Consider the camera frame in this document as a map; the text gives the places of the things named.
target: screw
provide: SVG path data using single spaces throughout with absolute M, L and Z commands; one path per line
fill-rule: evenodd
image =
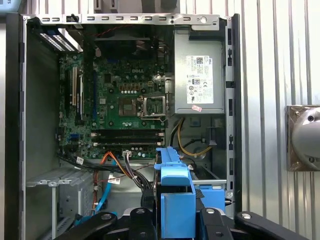
M 207 208 L 206 212 L 208 214 L 214 214 L 215 213 L 215 210 L 213 210 L 212 208 Z
M 242 213 L 241 217 L 243 217 L 244 219 L 251 219 L 251 215 L 249 215 L 248 213 Z
M 308 116 L 308 121 L 312 122 L 313 120 L 315 120 L 315 118 L 313 116 Z
M 111 215 L 110 214 L 104 214 L 104 215 L 101 216 L 101 219 L 102 220 L 109 220 L 109 219 L 111 219 Z
M 137 214 L 144 214 L 146 211 L 144 210 L 144 209 L 142 209 L 142 208 L 140 208 L 140 209 L 138 209 L 137 211 L 136 211 L 136 213 Z

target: pcie slot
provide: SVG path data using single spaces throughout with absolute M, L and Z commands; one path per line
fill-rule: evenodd
M 85 106 L 85 81 L 84 81 L 84 75 L 80 76 L 80 115 L 81 120 L 83 120 L 84 116 L 84 106 Z
M 72 68 L 72 105 L 77 105 L 77 78 L 78 78 L 78 68 L 74 66 Z
M 93 119 L 97 119 L 97 72 L 93 71 Z
M 77 120 L 83 119 L 83 95 L 84 83 L 83 75 L 78 75 L 76 79 L 76 118 Z
M 72 73 L 70 70 L 65 70 L 65 84 L 64 84 L 64 109 L 65 115 L 68 118 L 70 113 L 70 103 L 72 102 L 71 91 L 71 82 L 72 82 Z

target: corrugated metal wall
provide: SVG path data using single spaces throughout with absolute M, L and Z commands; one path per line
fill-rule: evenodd
M 87 14 L 93 13 L 92 2 L 29 0 L 26 13 Z M 136 0 L 120 2 L 137 5 Z M 320 104 L 319 1 L 179 4 L 181 13 L 241 17 L 243 209 L 320 240 L 320 172 L 287 171 L 285 113 L 287 105 Z

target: black cable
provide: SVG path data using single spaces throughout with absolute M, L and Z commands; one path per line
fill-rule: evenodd
M 172 147 L 173 144 L 174 144 L 174 139 L 175 139 L 175 135 L 176 135 L 176 132 L 178 131 L 178 125 L 174 127 L 172 133 L 171 133 L 171 136 L 170 136 L 170 142 L 169 142 L 169 147 Z
M 189 146 L 190 144 L 193 144 L 195 142 L 202 142 L 202 139 L 199 138 L 199 139 L 192 139 L 191 141 L 187 142 L 185 145 L 183 145 L 182 147 L 185 148 L 187 146 Z
M 116 165 L 109 165 L 109 164 L 96 164 L 93 163 L 87 159 L 83 160 L 83 164 L 78 164 L 77 160 L 75 158 L 75 156 L 73 156 L 72 154 L 69 155 L 69 157 L 71 159 L 68 159 L 67 157 L 63 156 L 63 155 L 59 155 L 59 158 L 67 163 L 70 163 L 72 165 L 74 165 L 75 167 L 78 168 L 83 168 L 83 169 L 87 169 L 87 170 L 95 170 L 95 171 L 110 171 L 110 172 L 116 172 L 116 173 L 120 173 L 122 174 L 122 170 L 116 166 Z M 132 169 L 133 173 L 137 176 L 137 180 L 142 184 L 142 185 L 138 185 L 139 188 L 141 189 L 151 189 L 151 183 L 148 181 L 148 179 L 141 174 L 140 172 Z
M 192 158 L 190 158 L 190 157 L 183 157 L 182 160 L 183 160 L 183 159 L 188 159 L 188 160 L 192 161 L 192 162 L 194 163 L 194 165 L 197 166 L 195 160 L 193 160 Z

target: yellow wire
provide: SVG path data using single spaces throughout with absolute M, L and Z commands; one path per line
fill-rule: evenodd
M 123 167 L 121 166 L 120 162 L 118 161 L 118 159 L 116 159 L 116 157 L 112 154 L 112 152 L 109 152 L 110 156 L 113 158 L 113 160 L 115 160 L 116 164 L 119 166 L 119 168 L 121 169 L 121 171 L 128 176 L 129 178 L 131 178 L 131 176 L 128 174 L 128 172 L 126 170 L 123 169 Z
M 206 152 L 208 152 L 211 147 L 207 147 L 205 150 L 201 151 L 201 152 L 198 152 L 198 153 L 191 153 L 191 152 L 188 152 L 187 150 L 185 150 L 181 144 L 181 136 L 180 136 L 180 133 L 181 133 L 181 128 L 182 128 L 182 123 L 183 123 L 183 120 L 184 118 L 181 118 L 181 120 L 179 121 L 178 123 L 178 143 L 179 143 L 179 147 L 180 149 L 182 150 L 182 152 L 184 152 L 185 154 L 189 155 L 189 156 L 192 156 L 192 157 L 196 157 L 196 156 L 200 156 L 202 154 L 205 154 Z

